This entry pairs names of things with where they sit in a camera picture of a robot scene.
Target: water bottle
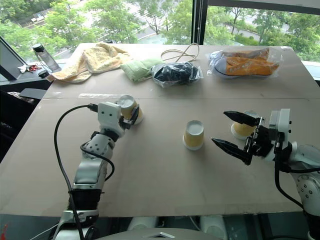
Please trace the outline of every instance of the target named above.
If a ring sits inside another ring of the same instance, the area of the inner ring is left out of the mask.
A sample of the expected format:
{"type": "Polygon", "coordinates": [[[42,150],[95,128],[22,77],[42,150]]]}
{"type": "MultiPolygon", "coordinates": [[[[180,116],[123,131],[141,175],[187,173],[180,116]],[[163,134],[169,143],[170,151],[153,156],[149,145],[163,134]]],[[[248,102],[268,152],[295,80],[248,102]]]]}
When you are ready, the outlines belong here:
{"type": "Polygon", "coordinates": [[[33,51],[36,56],[39,56],[42,61],[52,70],[52,72],[58,72],[61,70],[58,63],[54,60],[54,58],[47,52],[45,47],[41,43],[37,43],[32,46],[33,51]]]}

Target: plastic bag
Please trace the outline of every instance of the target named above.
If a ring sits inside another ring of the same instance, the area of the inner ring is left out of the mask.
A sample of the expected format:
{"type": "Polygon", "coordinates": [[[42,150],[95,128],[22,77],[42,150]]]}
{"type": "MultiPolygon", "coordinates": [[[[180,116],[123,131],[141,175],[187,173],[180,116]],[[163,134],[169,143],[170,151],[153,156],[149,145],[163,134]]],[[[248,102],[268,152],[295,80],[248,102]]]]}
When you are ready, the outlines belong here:
{"type": "Polygon", "coordinates": [[[163,88],[191,84],[204,78],[201,68],[188,61],[157,64],[151,68],[151,73],[153,81],[163,88]]]}
{"type": "Polygon", "coordinates": [[[283,62],[281,50],[273,47],[241,46],[212,52],[207,55],[209,70],[225,79],[241,76],[277,76],[283,62]]]}

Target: black cable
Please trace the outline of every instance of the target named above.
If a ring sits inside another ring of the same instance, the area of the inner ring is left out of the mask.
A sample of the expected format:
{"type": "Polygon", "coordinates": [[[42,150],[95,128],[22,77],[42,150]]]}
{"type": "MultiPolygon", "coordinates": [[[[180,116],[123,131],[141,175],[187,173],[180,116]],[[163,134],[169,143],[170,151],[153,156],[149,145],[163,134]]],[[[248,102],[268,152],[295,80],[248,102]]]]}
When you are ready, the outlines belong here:
{"type": "Polygon", "coordinates": [[[290,173],[293,173],[293,174],[307,174],[307,173],[312,173],[312,172],[317,172],[317,171],[320,171],[320,167],[309,168],[309,169],[304,169],[304,170],[291,169],[290,173]]]}
{"type": "Polygon", "coordinates": [[[113,163],[112,161],[110,161],[108,158],[104,157],[104,156],[101,156],[101,155],[98,155],[98,154],[96,154],[96,153],[89,152],[89,151],[85,150],[85,149],[84,149],[84,145],[87,144],[87,143],[88,143],[88,142],[85,142],[84,144],[82,144],[82,145],[80,146],[81,151],[85,152],[86,154],[93,155],[93,156],[95,156],[95,157],[97,157],[97,158],[99,158],[99,159],[103,159],[103,160],[107,161],[107,162],[111,165],[111,172],[110,172],[110,174],[104,179],[104,181],[107,181],[109,178],[111,178],[111,176],[112,176],[112,175],[114,174],[114,172],[115,172],[115,165],[114,165],[114,163],[113,163]]]}
{"type": "Polygon", "coordinates": [[[54,150],[55,150],[56,158],[57,158],[57,160],[58,160],[58,164],[59,164],[60,170],[61,170],[61,172],[62,172],[62,175],[63,175],[63,177],[64,177],[64,180],[65,180],[65,182],[66,182],[66,185],[67,185],[67,187],[68,187],[69,203],[70,203],[70,206],[71,206],[71,209],[72,209],[72,213],[73,213],[73,216],[74,216],[74,220],[75,220],[76,227],[77,227],[78,232],[79,232],[80,240],[85,240],[85,238],[84,238],[84,233],[82,232],[82,227],[81,227],[81,223],[80,223],[80,220],[79,220],[79,216],[78,216],[78,214],[77,214],[74,197],[73,197],[73,195],[72,195],[72,187],[71,187],[71,184],[70,184],[68,175],[66,174],[66,171],[65,171],[65,169],[64,169],[64,166],[63,166],[63,164],[62,164],[62,162],[61,162],[61,158],[60,158],[60,154],[59,154],[59,149],[58,149],[57,135],[58,135],[59,125],[60,125],[62,119],[63,119],[67,114],[69,114],[70,112],[72,112],[72,111],[74,111],[74,110],[76,110],[76,109],[87,108],[87,107],[88,107],[88,105],[81,105],[81,106],[73,107],[73,108],[71,108],[70,110],[66,111],[66,112],[59,118],[58,122],[56,123],[55,129],[54,129],[54,136],[53,136],[53,140],[54,140],[54,150]]]}
{"type": "Polygon", "coordinates": [[[265,240],[284,239],[284,238],[288,238],[288,239],[298,239],[298,240],[308,240],[308,239],[303,238],[303,237],[290,236],[290,235],[275,235],[275,236],[267,237],[265,240]]]}
{"type": "Polygon", "coordinates": [[[288,195],[280,186],[280,181],[279,181],[279,161],[281,161],[280,159],[278,159],[278,154],[275,155],[275,165],[274,165],[274,183],[276,188],[279,190],[279,192],[285,196],[287,199],[289,199],[290,201],[294,202],[295,204],[297,204],[300,208],[304,209],[304,206],[298,202],[297,200],[295,200],[293,197],[291,197],[290,195],[288,195]]]}

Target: floor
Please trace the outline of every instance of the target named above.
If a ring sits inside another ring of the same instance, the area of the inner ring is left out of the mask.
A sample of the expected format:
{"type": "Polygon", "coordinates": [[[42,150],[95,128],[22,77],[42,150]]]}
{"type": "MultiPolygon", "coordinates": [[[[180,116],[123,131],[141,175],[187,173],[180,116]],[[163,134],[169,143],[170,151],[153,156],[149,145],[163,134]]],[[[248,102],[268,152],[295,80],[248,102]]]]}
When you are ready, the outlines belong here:
{"type": "MultiPolygon", "coordinates": [[[[5,240],[29,240],[38,233],[57,224],[59,217],[0,215],[0,229],[5,240]]],[[[100,236],[108,236],[127,230],[130,217],[98,219],[96,226],[100,236]]],[[[302,212],[282,212],[260,215],[224,216],[229,240],[264,240],[272,235],[291,235],[307,238],[308,226],[302,212]]],[[[183,228],[196,230],[187,216],[160,217],[159,226],[163,228],[183,228]]],[[[37,240],[47,240],[49,232],[37,240]]]]}

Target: white cable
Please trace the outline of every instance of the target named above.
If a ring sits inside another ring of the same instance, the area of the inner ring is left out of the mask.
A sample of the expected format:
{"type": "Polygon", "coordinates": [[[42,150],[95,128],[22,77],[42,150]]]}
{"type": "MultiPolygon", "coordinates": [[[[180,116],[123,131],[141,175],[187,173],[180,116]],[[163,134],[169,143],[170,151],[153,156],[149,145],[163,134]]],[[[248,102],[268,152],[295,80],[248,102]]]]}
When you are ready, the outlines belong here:
{"type": "Polygon", "coordinates": [[[173,56],[173,57],[170,57],[170,58],[167,58],[167,59],[164,59],[163,61],[167,61],[167,60],[171,60],[171,59],[175,59],[175,58],[178,58],[175,63],[177,63],[182,57],[192,57],[191,60],[189,60],[188,62],[192,62],[194,60],[196,60],[196,58],[198,57],[199,55],[199,52],[200,52],[200,48],[199,48],[199,45],[198,43],[191,43],[184,51],[181,51],[181,50],[178,50],[178,49],[168,49],[168,50],[165,50],[163,53],[161,53],[161,59],[163,57],[163,55],[167,54],[167,53],[171,53],[171,52],[176,52],[176,53],[181,53],[180,55],[177,55],[177,56],[173,56]],[[196,55],[194,54],[187,54],[186,51],[193,45],[196,45],[198,47],[198,52],[196,55]]]}
{"type": "Polygon", "coordinates": [[[34,240],[34,239],[36,239],[37,237],[41,236],[42,234],[44,234],[44,233],[46,233],[46,232],[50,231],[51,229],[54,229],[56,226],[58,226],[58,223],[57,223],[56,225],[54,225],[54,226],[52,226],[52,227],[48,228],[47,230],[44,230],[43,232],[39,233],[37,236],[34,236],[34,237],[33,237],[33,238],[31,238],[30,240],[34,240]]]}
{"type": "Polygon", "coordinates": [[[195,223],[194,219],[192,218],[192,216],[189,216],[193,226],[200,232],[202,232],[202,230],[200,229],[200,227],[198,227],[198,225],[195,223]]]}

